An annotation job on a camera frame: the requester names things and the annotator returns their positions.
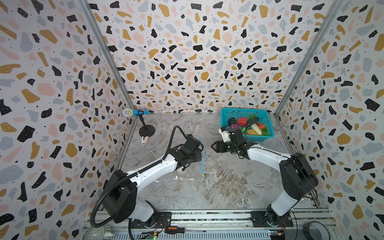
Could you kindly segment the blue microphone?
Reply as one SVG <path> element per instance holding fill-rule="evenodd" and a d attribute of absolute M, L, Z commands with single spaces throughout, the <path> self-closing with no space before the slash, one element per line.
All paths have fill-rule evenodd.
<path fill-rule="evenodd" d="M 123 115 L 125 117 L 132 117 L 132 116 L 140 116 L 140 115 L 147 115 L 150 114 L 149 111 L 143 111 L 143 110 L 133 110 L 126 108 L 123 110 Z"/>

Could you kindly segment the orange carrot toy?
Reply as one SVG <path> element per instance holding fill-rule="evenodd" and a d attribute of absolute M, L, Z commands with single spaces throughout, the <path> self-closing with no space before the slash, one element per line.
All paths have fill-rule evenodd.
<path fill-rule="evenodd" d="M 261 124 L 260 122 L 257 122 L 257 125 L 258 125 L 260 130 L 263 130 L 263 129 L 267 128 L 265 125 Z"/>

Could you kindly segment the dark avocado toy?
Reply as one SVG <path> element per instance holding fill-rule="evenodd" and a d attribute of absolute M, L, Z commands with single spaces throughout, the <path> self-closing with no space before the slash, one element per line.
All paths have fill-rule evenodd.
<path fill-rule="evenodd" d="M 237 120 L 235 119 L 235 118 L 229 118 L 229 120 L 228 120 L 228 125 L 230 126 L 230 125 L 233 125 L 233 124 L 236 124 L 237 123 Z"/>

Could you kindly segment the black microphone stand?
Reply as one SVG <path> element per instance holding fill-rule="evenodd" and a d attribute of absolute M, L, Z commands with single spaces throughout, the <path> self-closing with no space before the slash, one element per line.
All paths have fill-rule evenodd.
<path fill-rule="evenodd" d="M 142 123 L 142 127 L 140 128 L 139 130 L 139 134 L 141 137 L 151 137 L 155 134 L 155 127 L 152 126 L 152 125 L 147 125 L 145 123 L 145 120 L 144 120 L 144 117 L 143 115 L 148 115 L 150 114 L 149 111 L 143 111 L 143 110 L 137 110 L 137 116 L 139 117 L 139 120 L 141 121 Z"/>

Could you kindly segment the white radish toy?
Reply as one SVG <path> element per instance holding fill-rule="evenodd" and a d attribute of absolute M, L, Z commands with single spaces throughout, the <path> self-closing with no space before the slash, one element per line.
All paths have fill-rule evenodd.
<path fill-rule="evenodd" d="M 257 124 L 252 124 L 251 128 L 257 133 L 257 135 L 262 135 L 262 130 L 258 127 Z"/>

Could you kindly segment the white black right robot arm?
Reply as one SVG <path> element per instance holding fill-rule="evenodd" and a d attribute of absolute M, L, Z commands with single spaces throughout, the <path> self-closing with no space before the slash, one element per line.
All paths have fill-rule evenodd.
<path fill-rule="evenodd" d="M 280 172 L 283 190 L 276 200 L 268 205 L 263 217 L 255 222 L 277 227 L 289 215 L 291 209 L 319 184 L 307 159 L 300 153 L 283 154 L 249 142 L 241 130 L 229 131 L 229 136 L 211 145 L 216 153 L 236 154 L 240 159 L 257 161 Z"/>

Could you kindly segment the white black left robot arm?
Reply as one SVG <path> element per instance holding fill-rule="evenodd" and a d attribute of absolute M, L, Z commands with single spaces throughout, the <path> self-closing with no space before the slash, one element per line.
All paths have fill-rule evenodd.
<path fill-rule="evenodd" d="M 150 203 L 139 203 L 139 193 L 162 176 L 177 170 L 184 171 L 192 163 L 200 162 L 203 150 L 201 141 L 187 135 L 185 143 L 166 150 L 158 160 L 133 171 L 115 172 L 100 198 L 101 205 L 110 215 L 108 221 L 121 223 L 133 219 L 153 225 L 157 210 Z"/>

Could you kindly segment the green lettuce toy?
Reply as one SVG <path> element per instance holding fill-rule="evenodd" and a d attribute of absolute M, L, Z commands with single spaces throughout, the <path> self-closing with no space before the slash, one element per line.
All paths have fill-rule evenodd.
<path fill-rule="evenodd" d="M 267 128 L 263 128 L 262 129 L 262 136 L 269 136 L 270 133 L 269 133 L 269 130 Z"/>

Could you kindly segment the teal plastic basket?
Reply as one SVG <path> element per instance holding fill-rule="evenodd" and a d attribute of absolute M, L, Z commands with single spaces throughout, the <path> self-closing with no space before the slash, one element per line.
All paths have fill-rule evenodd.
<path fill-rule="evenodd" d="M 267 111 L 257 109 L 223 108 L 221 126 L 239 130 L 252 142 L 264 142 L 275 137 L 274 127 Z"/>

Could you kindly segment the clear zip top bag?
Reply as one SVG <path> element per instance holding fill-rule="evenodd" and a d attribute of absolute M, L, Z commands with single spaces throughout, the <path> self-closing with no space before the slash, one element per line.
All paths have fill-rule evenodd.
<path fill-rule="evenodd" d="M 142 197 L 161 209 L 249 209 L 255 192 L 246 171 L 245 160 L 206 146 L 202 162 L 151 183 Z"/>

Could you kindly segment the grey tape roll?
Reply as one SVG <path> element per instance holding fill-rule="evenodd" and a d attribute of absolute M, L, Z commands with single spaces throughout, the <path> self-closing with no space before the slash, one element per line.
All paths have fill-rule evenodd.
<path fill-rule="evenodd" d="M 303 225 L 303 234 L 306 240 L 330 240 L 329 230 L 318 221 L 307 222 Z"/>

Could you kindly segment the dark eggplant toy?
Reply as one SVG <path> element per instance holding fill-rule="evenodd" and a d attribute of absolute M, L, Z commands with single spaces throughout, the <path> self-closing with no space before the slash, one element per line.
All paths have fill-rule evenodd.
<path fill-rule="evenodd" d="M 243 127 L 243 131 L 246 130 L 247 128 L 249 128 L 252 124 L 256 124 L 258 121 L 259 121 L 258 117 L 254 117 L 254 118 L 248 120 L 247 125 L 245 127 Z"/>

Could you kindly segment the pink white small device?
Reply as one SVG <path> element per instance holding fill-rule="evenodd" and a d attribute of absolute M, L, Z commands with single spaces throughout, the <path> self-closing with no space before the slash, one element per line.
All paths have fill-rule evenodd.
<path fill-rule="evenodd" d="M 149 141 L 149 137 L 148 137 L 148 136 L 142 136 L 142 138 L 141 138 L 141 144 L 142 144 L 143 146 L 145 146 L 145 145 L 148 143 L 148 141 Z"/>

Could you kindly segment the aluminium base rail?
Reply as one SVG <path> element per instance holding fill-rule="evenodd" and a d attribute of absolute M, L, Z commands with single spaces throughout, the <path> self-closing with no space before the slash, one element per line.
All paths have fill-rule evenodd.
<path fill-rule="evenodd" d="M 116 234 L 113 240 L 304 240 L 303 225 L 318 221 L 325 225 L 331 240 L 342 240 L 335 220 L 327 209 L 293 209 L 277 227 L 255 222 L 262 209 L 233 210 L 159 210 L 153 228 L 146 228 L 138 220 L 107 223 Z M 206 233 L 170 235 L 165 227 L 176 226 Z"/>

